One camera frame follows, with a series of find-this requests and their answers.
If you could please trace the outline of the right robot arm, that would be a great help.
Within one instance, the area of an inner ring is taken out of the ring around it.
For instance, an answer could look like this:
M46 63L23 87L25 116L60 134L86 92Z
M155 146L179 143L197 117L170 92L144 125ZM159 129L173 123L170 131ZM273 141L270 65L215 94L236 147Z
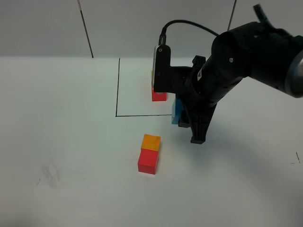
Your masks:
M180 96L192 143L205 142L217 103L246 77L292 97L302 97L303 38L258 22L216 37L208 59L193 59L185 81L187 91Z

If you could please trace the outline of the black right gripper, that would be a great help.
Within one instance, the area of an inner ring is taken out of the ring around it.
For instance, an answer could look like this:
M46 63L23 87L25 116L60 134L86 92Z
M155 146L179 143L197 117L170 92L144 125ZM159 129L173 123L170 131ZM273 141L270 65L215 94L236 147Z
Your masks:
M211 56L194 70L186 81L186 92L179 95L178 127L191 128L191 143L203 144L216 104L244 77L250 74L251 55L258 32L258 22L250 22L215 38Z

